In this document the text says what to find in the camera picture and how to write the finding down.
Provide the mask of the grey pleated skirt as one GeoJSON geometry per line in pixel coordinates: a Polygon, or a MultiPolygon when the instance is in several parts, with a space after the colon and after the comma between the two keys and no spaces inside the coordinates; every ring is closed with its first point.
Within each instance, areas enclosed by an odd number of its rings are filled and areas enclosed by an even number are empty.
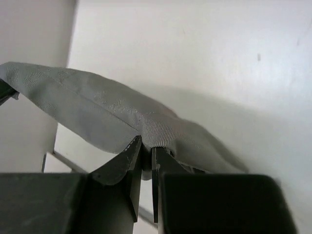
{"type": "Polygon", "coordinates": [[[6,62],[0,78],[93,146],[120,153],[136,136],[149,151],[167,148],[182,164],[209,173],[248,168],[201,125],[162,103],[100,75],[69,68],[6,62]]]}

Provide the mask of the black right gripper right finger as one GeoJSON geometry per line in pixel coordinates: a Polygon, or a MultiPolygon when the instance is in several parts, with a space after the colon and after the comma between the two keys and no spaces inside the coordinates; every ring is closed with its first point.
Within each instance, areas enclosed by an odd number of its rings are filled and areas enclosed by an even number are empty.
{"type": "Polygon", "coordinates": [[[278,184],[266,175],[192,174],[152,150],[154,220],[160,234],[295,234],[278,184]]]}

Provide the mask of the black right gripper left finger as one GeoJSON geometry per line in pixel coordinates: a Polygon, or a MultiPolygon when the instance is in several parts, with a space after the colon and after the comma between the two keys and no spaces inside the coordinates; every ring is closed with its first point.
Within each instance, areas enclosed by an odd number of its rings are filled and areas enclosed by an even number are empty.
{"type": "Polygon", "coordinates": [[[141,137],[87,173],[2,173],[3,234],[131,234],[138,219],[141,137]]]}

